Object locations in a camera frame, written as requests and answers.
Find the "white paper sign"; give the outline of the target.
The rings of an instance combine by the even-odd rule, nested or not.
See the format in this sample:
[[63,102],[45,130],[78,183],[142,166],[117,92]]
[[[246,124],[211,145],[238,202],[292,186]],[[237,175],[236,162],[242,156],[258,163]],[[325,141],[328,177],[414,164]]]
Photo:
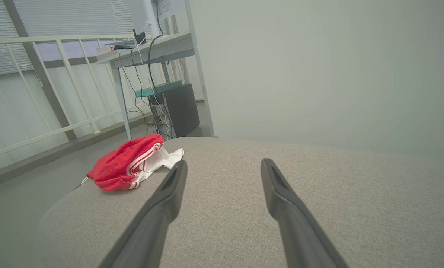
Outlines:
[[157,15],[160,20],[171,17],[185,9],[185,0],[157,0]]

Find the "white metal desk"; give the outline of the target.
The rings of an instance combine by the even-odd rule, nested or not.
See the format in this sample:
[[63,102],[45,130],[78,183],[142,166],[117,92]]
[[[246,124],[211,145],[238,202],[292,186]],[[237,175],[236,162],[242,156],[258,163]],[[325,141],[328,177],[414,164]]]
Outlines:
[[194,55],[191,32],[182,32],[155,41],[152,45],[145,45],[131,50],[110,51],[96,57],[96,64],[107,64],[110,74],[113,76],[116,96],[128,140],[131,140],[132,137],[120,70],[124,67],[149,66],[150,63],[166,63]]

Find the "white round column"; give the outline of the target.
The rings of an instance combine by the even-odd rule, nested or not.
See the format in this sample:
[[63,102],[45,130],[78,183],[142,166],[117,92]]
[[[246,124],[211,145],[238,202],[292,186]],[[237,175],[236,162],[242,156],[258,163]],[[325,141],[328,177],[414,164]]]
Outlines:
[[143,11],[149,26],[151,39],[154,40],[161,34],[159,20],[157,19],[157,0],[142,0]]

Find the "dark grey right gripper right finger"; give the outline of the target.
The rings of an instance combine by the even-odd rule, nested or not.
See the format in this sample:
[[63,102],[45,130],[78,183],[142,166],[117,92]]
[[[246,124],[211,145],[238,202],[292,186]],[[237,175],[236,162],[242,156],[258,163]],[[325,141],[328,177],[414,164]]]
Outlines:
[[278,222],[288,268],[348,268],[272,159],[261,161],[268,212]]

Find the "wide white partition panel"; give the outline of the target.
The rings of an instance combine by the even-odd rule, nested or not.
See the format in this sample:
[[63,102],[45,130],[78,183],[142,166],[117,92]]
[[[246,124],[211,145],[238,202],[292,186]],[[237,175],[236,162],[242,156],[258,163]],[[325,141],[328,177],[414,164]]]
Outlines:
[[444,159],[444,0],[186,0],[212,134]]

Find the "black computer tower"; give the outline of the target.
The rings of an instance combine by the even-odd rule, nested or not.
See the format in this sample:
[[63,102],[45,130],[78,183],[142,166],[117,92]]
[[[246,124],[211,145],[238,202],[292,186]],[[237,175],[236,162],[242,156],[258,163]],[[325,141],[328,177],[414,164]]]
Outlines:
[[191,84],[148,97],[156,132],[165,141],[188,136],[200,124]]

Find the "red Bulls basketball jersey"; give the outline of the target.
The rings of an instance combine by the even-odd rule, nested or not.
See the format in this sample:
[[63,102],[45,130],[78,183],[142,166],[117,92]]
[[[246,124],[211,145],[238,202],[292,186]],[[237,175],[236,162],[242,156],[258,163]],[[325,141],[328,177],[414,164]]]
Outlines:
[[81,183],[89,180],[105,191],[136,189],[159,168],[182,160],[183,148],[168,153],[159,134],[130,140],[99,159]]

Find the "white window blind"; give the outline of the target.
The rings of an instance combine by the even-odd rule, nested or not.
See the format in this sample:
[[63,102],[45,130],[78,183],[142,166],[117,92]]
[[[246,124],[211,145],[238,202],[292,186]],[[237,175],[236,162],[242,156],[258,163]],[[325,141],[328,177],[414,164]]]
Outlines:
[[[26,36],[131,34],[129,0],[12,0]],[[0,38],[18,38],[0,0]]]

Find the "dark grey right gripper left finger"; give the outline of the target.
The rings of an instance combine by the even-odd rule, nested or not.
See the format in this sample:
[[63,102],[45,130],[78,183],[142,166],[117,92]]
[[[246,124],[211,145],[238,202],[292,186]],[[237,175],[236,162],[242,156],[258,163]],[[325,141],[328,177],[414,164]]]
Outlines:
[[167,231],[181,209],[187,163],[177,162],[98,268],[159,268]]

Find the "white metal railing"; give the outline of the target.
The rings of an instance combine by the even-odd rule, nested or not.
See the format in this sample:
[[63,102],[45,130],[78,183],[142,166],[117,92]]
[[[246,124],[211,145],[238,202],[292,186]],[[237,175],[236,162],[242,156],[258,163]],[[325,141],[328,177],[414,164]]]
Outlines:
[[0,38],[0,166],[122,121],[99,50],[128,34]]

